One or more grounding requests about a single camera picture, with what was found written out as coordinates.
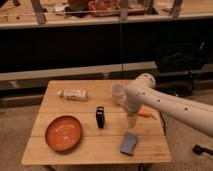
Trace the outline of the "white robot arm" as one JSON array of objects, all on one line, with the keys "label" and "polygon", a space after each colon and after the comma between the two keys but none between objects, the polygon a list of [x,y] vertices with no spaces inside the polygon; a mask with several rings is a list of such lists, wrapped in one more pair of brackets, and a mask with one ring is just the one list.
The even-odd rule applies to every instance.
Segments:
[{"label": "white robot arm", "polygon": [[143,105],[152,107],[213,138],[213,106],[155,90],[156,80],[143,73],[124,87],[122,107],[134,116]]}]

